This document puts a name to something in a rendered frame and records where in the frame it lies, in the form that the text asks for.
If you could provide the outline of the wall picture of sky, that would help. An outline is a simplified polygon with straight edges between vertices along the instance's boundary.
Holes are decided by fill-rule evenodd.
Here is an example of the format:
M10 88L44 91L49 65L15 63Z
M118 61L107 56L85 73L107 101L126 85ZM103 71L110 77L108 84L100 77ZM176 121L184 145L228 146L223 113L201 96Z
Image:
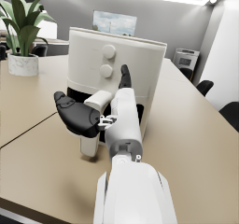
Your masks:
M93 11L92 29L95 31L134 36L137 18L134 16Z

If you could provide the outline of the potted green plant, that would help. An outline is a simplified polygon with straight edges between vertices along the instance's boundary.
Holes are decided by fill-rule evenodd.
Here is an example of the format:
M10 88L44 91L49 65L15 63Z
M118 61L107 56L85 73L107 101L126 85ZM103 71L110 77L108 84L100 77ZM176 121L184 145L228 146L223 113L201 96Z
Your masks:
M38 24L44 19L54 19L44 13L44 7L35 0L0 2L0 19L7 28L7 45L12 50L7 55L8 72L11 75L33 77L38 75L38 56L29 52L40 30Z

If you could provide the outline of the white printer cabinet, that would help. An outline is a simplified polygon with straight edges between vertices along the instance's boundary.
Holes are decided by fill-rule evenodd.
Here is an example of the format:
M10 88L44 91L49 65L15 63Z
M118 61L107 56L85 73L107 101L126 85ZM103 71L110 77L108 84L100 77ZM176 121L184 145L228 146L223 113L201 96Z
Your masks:
M189 68L194 70L200 52L191 49L176 49L173 64L178 68Z

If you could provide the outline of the pale air fryer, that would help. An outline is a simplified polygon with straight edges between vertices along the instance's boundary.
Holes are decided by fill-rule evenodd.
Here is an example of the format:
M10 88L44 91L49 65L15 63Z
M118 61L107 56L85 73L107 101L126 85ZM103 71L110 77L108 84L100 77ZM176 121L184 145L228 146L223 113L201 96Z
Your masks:
M154 92L167 46L124 35L112 35L72 27L69 32L67 95L89 105L104 117L111 114L111 101L119 89L121 67L128 66L144 137ZM80 151L94 156L105 138L80 137Z

